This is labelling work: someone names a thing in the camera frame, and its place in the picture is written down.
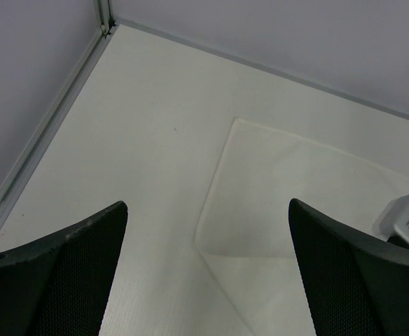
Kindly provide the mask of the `white cloth napkin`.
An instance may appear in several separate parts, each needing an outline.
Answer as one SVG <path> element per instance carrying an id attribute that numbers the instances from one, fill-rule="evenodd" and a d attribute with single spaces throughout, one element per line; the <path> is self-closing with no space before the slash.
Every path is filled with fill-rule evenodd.
<path id="1" fill-rule="evenodd" d="M 337 148 L 237 119 L 195 233 L 210 272 L 252 335 L 313 335 L 289 230 L 293 198 L 373 235 L 409 178 Z"/>

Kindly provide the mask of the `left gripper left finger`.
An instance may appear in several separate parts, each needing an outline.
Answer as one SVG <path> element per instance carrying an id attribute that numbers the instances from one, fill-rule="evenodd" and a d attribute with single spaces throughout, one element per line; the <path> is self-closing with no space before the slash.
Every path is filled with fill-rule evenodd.
<path id="1" fill-rule="evenodd" d="M 0 335 L 98 335 L 127 216 L 119 201 L 0 252 Z"/>

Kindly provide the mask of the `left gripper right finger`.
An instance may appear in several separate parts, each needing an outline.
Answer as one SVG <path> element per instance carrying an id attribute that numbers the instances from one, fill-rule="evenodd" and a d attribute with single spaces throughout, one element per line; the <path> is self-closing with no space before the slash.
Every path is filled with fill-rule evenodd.
<path id="1" fill-rule="evenodd" d="M 289 228 L 317 335 L 409 335 L 409 249 L 299 199 Z"/>

